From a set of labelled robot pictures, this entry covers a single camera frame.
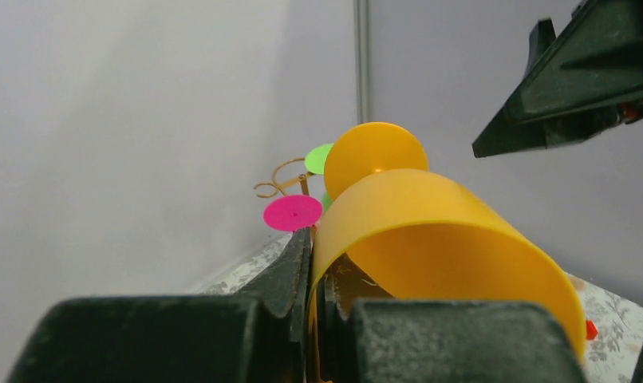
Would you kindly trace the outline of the green plastic wine glass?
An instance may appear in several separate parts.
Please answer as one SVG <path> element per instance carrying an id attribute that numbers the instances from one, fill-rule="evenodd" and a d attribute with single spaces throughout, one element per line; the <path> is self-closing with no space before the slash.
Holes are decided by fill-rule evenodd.
<path id="1" fill-rule="evenodd" d="M 322 144 L 308 152 L 304 159 L 304 165 L 307 172 L 310 172 L 313 175 L 323 176 L 325 171 L 325 162 L 332 147 L 333 143 Z M 321 197 L 321 205 L 324 212 L 328 210 L 332 202 L 333 200 L 325 191 Z"/>

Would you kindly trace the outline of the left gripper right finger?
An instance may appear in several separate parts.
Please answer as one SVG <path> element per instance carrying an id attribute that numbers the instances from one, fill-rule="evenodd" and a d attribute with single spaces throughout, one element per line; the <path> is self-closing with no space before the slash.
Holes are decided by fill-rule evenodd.
<path id="1" fill-rule="evenodd" d="M 390 298 L 353 264 L 317 288 L 318 372 L 333 382 L 584 382 L 566 333 L 528 302 Z"/>

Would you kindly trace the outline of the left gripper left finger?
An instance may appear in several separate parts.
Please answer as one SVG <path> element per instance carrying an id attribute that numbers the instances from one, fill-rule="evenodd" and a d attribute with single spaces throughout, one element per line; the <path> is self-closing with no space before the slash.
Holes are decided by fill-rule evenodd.
<path id="1" fill-rule="evenodd" d="M 233 294 L 73 298 L 51 307 L 10 382 L 302 382 L 309 229 Z"/>

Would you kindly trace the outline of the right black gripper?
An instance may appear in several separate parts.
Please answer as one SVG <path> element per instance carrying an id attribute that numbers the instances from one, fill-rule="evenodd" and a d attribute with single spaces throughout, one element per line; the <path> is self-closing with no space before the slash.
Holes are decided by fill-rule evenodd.
<path id="1" fill-rule="evenodd" d="M 643 1 L 581 1 L 529 37 L 523 79 L 472 143 L 477 158 L 579 144 L 643 120 Z"/>

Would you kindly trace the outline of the gold wire glass rack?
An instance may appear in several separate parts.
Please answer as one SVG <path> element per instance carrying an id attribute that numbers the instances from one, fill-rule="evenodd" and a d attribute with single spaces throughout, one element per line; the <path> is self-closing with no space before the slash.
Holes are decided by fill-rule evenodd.
<path id="1" fill-rule="evenodd" d="M 292 176 L 287 180 L 280 180 L 279 174 L 282 170 L 292 164 L 304 164 L 303 157 L 293 158 L 277 165 L 267 181 L 259 182 L 253 186 L 256 196 L 260 199 L 272 199 L 277 196 L 290 195 L 289 190 L 295 188 L 302 195 L 310 195 L 309 179 L 316 176 L 315 173 L 305 170 L 297 176 Z"/>

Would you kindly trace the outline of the amber plastic wine glass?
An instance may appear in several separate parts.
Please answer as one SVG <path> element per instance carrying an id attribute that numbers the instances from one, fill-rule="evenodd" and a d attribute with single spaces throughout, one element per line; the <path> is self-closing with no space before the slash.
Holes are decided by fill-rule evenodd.
<path id="1" fill-rule="evenodd" d="M 329 151 L 324 183 L 332 203 L 314 238 L 314 283 L 347 255 L 394 298 L 537 303 L 583 360 L 586 317 L 566 273 L 464 186 L 430 172 L 409 131 L 351 128 Z"/>

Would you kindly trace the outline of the magenta plastic wine glass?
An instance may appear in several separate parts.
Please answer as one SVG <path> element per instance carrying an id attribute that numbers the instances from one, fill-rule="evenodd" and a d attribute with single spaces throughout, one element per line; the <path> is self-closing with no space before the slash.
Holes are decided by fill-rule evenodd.
<path id="1" fill-rule="evenodd" d="M 262 218 L 265 224 L 276 230 L 294 232 L 312 227 L 320 219 L 323 206 L 309 195 L 287 195 L 269 203 Z"/>

